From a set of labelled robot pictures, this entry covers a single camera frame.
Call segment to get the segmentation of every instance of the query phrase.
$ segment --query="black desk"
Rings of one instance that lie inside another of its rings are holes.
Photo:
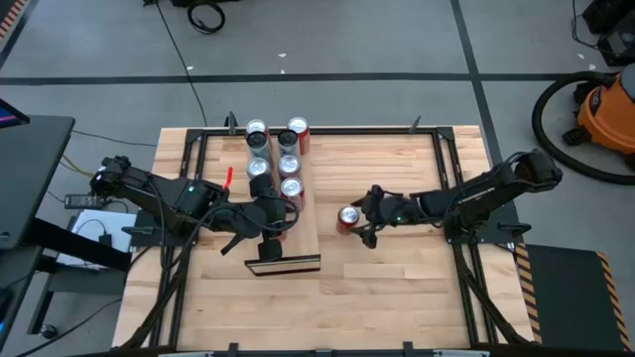
[[[54,259],[42,256],[44,248],[122,272],[130,264],[130,254],[35,217],[73,124],[69,117],[34,116],[29,125],[0,129],[0,288],[11,284],[12,293],[0,350],[35,271],[54,273],[59,268]],[[42,316],[41,310],[38,306],[37,316]]]

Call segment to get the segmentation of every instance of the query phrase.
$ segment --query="soda can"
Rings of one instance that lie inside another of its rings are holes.
[[[253,132],[247,136],[247,147],[252,158],[265,159],[271,168],[273,165],[271,159],[271,147],[269,140],[263,132]]]
[[[355,207],[346,206],[337,212],[337,233],[348,235],[350,228],[354,227],[359,221],[359,212]]]
[[[311,150],[311,128],[309,128],[309,122],[303,117],[291,118],[287,128],[293,130],[298,134],[298,141],[300,142],[300,155],[308,154]]]
[[[285,155],[280,158],[278,162],[278,174],[280,174],[280,180],[288,178],[300,178],[300,169],[302,164],[300,159],[293,155]]]
[[[298,211],[305,208],[305,188],[299,178],[287,178],[280,184],[280,194],[283,198],[295,203]]]
[[[298,144],[298,134],[289,129],[285,129],[278,134],[278,148],[280,157],[285,155],[300,156],[300,145]]]
[[[249,179],[254,179],[258,175],[271,174],[271,166],[265,159],[253,158],[247,163],[247,175]]]
[[[267,123],[265,123],[261,119],[253,119],[253,120],[250,120],[249,123],[247,123],[247,130],[245,132],[245,137],[255,132],[265,133],[265,135],[267,136],[267,139],[269,139],[269,127],[267,126]]]

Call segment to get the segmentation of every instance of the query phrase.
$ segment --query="can top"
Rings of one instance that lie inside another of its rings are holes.
[[[355,223],[359,219],[359,212],[355,207],[344,207],[339,210],[339,219],[344,223]]]
[[[267,131],[267,124],[261,119],[253,119],[247,123],[247,134]]]
[[[290,147],[296,145],[298,142],[298,134],[289,129],[285,129],[278,134],[278,143],[284,147]]]
[[[309,129],[309,123],[307,122],[307,119],[303,117],[291,118],[288,126],[289,129],[295,131],[298,134],[304,133],[307,129]]]
[[[269,163],[262,158],[253,158],[247,164],[247,173],[251,176],[266,174],[269,171]]]
[[[285,155],[280,158],[280,162],[278,163],[278,170],[281,173],[292,174],[297,172],[300,169],[300,159],[293,155]]]
[[[247,136],[247,145],[250,148],[259,149],[267,144],[267,136],[263,132],[253,132]]]
[[[302,182],[297,178],[287,178],[280,185],[282,193],[287,197],[297,196],[302,193]]]

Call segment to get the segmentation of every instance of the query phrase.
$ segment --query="orange shop vacuum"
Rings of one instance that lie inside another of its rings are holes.
[[[560,89],[582,82],[573,93],[580,105],[576,127],[563,134],[565,143],[575,146],[592,142],[621,153],[624,162],[635,170],[635,63],[621,73],[576,72],[557,80],[538,98],[532,113],[532,128],[543,149],[570,169],[605,182],[635,184],[635,176],[618,175],[595,169],[572,158],[550,141],[543,127],[543,111]]]

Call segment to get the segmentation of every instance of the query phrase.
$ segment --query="silver can lid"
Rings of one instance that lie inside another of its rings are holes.
[[[339,219],[344,223],[355,223],[359,219],[359,212],[355,207],[344,207],[339,210]]]
[[[266,174],[269,171],[269,163],[262,158],[253,158],[247,164],[247,173],[251,176],[257,177],[261,174]]]
[[[282,194],[286,197],[294,197],[300,195],[303,190],[302,182],[297,178],[287,178],[280,185]]]
[[[280,158],[278,170],[285,174],[296,173],[300,169],[300,160],[293,155],[285,155]]]
[[[307,119],[303,117],[291,118],[289,121],[289,129],[295,131],[298,134],[304,133],[309,128]]]
[[[253,119],[247,123],[247,134],[251,134],[253,132],[265,132],[267,131],[267,124],[260,119]]]

